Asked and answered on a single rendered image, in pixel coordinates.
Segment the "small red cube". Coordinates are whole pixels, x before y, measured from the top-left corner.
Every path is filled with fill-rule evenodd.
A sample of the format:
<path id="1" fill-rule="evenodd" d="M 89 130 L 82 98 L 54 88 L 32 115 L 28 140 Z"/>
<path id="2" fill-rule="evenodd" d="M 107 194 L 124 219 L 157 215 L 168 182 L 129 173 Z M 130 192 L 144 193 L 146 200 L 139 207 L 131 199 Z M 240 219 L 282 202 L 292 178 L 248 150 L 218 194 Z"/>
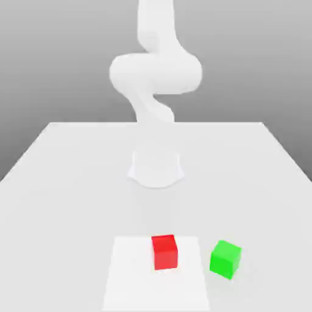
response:
<path id="1" fill-rule="evenodd" d="M 152 236 L 154 269 L 174 269 L 178 266 L 178 248 L 174 235 Z"/>

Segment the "small green cube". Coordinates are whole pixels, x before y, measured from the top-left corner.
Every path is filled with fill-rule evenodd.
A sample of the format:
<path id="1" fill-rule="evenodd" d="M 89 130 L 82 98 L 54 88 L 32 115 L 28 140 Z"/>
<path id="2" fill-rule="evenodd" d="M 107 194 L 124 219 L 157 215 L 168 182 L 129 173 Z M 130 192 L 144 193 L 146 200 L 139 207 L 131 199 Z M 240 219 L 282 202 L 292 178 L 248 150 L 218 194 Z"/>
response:
<path id="1" fill-rule="evenodd" d="M 219 240 L 211 252 L 210 271 L 231 280 L 239 267 L 241 253 L 241 247 Z"/>

